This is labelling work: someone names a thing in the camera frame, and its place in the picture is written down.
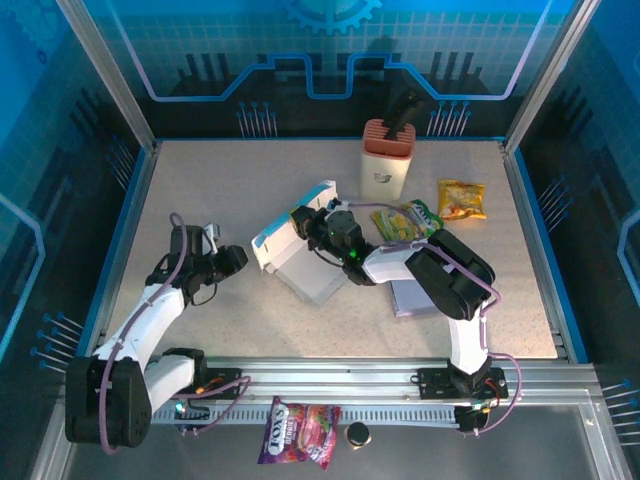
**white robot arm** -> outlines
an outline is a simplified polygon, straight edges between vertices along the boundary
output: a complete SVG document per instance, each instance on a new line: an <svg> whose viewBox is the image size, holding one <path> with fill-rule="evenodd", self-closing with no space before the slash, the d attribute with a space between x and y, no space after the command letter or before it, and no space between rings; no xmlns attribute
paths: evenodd
<svg viewBox="0 0 640 480"><path fill-rule="evenodd" d="M189 303L195 305L194 294L202 285L213 285L215 295L218 283L247 264L242 247L216 246L218 231L211 224L174 226L170 253L147 277L134 312L92 356L69 363L65 434L70 442L102 443L106 448L101 435L107 435L109 446L136 447L153 413L169 398L209 383L201 350L172 348L158 362L149 365L149 360L169 325ZM106 397L103 409L101 394Z"/></svg>
<svg viewBox="0 0 640 480"><path fill-rule="evenodd" d="M448 317L448 380L462 397L482 395L492 370L483 309L495 292L495 273L482 258L447 230L413 243L371 245L348 205L337 199L319 210L299 206L291 212L291 222L310 250L326 251L341 261L342 270L357 285L416 280Z"/></svg>

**pink candy bag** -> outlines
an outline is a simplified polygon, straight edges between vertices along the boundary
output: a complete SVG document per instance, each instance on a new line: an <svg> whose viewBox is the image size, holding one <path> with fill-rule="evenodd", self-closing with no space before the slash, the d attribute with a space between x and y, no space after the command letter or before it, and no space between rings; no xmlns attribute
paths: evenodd
<svg viewBox="0 0 640 480"><path fill-rule="evenodd" d="M259 464L313 460L323 470L337 441L340 407L282 403L273 398Z"/></svg>

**speckled tabletop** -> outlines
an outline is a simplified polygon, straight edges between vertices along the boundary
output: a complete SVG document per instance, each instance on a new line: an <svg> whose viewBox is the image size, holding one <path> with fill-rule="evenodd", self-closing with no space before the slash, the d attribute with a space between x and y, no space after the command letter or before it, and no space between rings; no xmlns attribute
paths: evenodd
<svg viewBox="0 0 640 480"><path fill-rule="evenodd" d="M221 283L214 301L189 307L167 330L157 352L201 348L209 356L447 357L442 316L395 318L388 285L347 283L321 307L303 303L262 273L251 239L319 182L337 182L357 197L357 140L167 141L146 198L109 326L111 335L140 299L144 280L168 251L169 213L187 224L221 225L224 244L240 244L249 264ZM487 220L447 224L496 272L503 301L489 314L489 347L521 358L555 358L544 306L496 142L418 142L402 200L437 209L439 178L486 184ZM372 243L381 237L358 211Z"/></svg>

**black bottle cap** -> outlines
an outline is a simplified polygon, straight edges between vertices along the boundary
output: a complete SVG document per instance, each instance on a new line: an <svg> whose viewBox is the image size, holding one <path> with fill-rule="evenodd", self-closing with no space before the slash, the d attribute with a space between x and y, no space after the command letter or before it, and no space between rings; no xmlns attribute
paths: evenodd
<svg viewBox="0 0 640 480"><path fill-rule="evenodd" d="M369 429L364 423L356 422L347 428L347 440L354 447L362 447L369 441Z"/></svg>

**yellow snack bag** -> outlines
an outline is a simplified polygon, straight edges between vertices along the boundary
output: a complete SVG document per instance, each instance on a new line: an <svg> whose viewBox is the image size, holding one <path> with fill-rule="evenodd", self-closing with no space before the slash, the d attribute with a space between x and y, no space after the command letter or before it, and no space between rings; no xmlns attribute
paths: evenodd
<svg viewBox="0 0 640 480"><path fill-rule="evenodd" d="M444 227L442 219L431 213L427 204L422 200L412 200L400 205L398 208L407 212L411 219L390 208L371 214L371 218L387 242L426 238L436 230Z"/></svg>
<svg viewBox="0 0 640 480"><path fill-rule="evenodd" d="M438 181L438 192L440 194L438 214L443 220L462 220L467 217L487 218L482 210L483 184L441 179Z"/></svg>

